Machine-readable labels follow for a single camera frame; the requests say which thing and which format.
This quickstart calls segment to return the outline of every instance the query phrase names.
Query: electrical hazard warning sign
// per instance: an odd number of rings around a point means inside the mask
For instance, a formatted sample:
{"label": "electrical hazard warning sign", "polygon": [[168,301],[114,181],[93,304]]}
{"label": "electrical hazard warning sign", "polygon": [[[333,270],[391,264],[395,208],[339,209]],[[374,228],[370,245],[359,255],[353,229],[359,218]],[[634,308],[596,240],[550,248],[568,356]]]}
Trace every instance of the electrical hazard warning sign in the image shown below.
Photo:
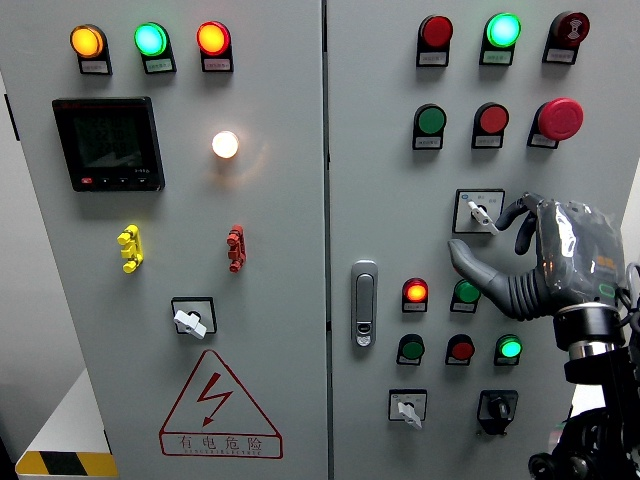
{"label": "electrical hazard warning sign", "polygon": [[282,436],[238,377],[205,350],[160,430],[167,456],[282,458]]}

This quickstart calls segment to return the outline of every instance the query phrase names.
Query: orange indicator light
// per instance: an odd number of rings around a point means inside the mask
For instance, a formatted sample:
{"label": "orange indicator light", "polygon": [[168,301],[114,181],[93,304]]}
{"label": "orange indicator light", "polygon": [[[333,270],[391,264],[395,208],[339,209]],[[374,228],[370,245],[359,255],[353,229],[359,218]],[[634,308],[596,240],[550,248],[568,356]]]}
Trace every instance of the orange indicator light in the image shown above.
{"label": "orange indicator light", "polygon": [[78,25],[71,32],[71,47],[82,58],[95,58],[102,53],[104,38],[94,25]]}
{"label": "orange indicator light", "polygon": [[215,56],[224,53],[229,48],[231,35],[222,23],[206,22],[200,25],[196,41],[204,54]]}
{"label": "orange indicator light", "polygon": [[427,296],[427,289],[423,285],[411,285],[407,290],[407,298],[412,302],[422,302]]}

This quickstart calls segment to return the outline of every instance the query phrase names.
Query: illuminated green light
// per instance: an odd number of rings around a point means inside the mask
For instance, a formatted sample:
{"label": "illuminated green light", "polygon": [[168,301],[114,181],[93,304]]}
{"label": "illuminated green light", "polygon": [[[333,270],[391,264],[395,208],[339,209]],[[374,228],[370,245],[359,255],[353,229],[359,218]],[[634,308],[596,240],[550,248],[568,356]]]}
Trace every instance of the illuminated green light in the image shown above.
{"label": "illuminated green light", "polygon": [[507,48],[520,36],[520,20],[513,13],[499,13],[487,25],[487,39],[497,48]]}
{"label": "illuminated green light", "polygon": [[522,344],[518,337],[507,337],[500,342],[500,353],[507,358],[513,358],[522,352]]}
{"label": "illuminated green light", "polygon": [[160,55],[167,48],[167,34],[156,23],[143,23],[133,35],[140,53],[149,57]]}

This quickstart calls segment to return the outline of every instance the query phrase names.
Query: gray robotic hand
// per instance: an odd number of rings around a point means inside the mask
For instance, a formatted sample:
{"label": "gray robotic hand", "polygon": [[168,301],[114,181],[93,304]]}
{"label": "gray robotic hand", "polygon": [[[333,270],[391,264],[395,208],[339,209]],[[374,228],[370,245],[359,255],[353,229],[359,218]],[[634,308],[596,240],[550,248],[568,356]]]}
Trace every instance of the gray robotic hand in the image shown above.
{"label": "gray robotic hand", "polygon": [[526,253],[535,233],[535,268],[507,275],[478,260],[462,240],[449,240],[456,271],[505,315],[519,320],[582,303],[615,305],[615,292],[624,278],[619,229],[594,207],[545,200],[534,193],[509,205],[495,225],[506,230],[525,213],[515,252]]}

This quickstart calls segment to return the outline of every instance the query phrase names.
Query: digital power meter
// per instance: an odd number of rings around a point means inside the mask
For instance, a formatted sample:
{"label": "digital power meter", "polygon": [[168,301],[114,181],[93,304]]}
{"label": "digital power meter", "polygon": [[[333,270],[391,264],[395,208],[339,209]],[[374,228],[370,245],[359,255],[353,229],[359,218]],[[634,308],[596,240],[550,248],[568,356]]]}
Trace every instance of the digital power meter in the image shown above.
{"label": "digital power meter", "polygon": [[58,99],[52,103],[75,191],[164,188],[149,97]]}

